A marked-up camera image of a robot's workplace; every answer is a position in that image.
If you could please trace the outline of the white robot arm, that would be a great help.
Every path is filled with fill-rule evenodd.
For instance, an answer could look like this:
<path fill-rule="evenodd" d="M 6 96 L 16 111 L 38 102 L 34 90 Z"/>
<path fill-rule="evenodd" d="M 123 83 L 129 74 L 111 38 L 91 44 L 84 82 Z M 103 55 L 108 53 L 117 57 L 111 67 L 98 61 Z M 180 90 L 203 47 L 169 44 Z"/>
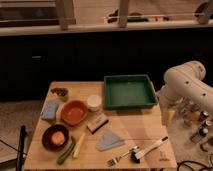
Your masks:
<path fill-rule="evenodd" d="M 165 84 L 159 91 L 163 125 L 169 124 L 170 108 L 182 98 L 192 100 L 201 109 L 213 114 L 213 87 L 203 82 L 205 75 L 206 69 L 199 61 L 186 62 L 164 73 Z"/>

